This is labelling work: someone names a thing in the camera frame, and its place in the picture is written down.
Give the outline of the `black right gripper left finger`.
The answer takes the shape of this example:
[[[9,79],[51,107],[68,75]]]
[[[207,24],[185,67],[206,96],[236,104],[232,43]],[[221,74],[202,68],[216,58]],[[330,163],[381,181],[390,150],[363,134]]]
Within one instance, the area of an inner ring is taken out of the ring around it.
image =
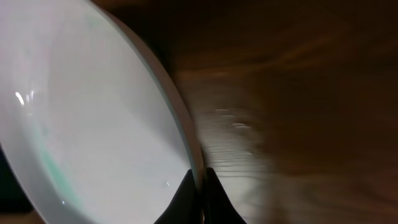
[[[202,224],[201,198],[191,170],[185,174],[169,206],[154,224]]]

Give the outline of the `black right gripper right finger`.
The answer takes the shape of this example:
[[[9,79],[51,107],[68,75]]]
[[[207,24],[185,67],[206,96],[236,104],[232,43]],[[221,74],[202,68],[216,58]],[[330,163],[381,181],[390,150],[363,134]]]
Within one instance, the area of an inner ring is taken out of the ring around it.
[[[205,224],[246,224],[229,200],[213,168],[206,169],[203,187]]]

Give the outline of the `white plate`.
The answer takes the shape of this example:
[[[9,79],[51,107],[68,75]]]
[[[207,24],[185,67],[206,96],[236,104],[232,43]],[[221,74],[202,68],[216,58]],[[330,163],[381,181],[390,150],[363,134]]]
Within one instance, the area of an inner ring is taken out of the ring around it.
[[[1,146],[46,223],[154,223],[203,178],[173,81],[90,1],[1,2]]]

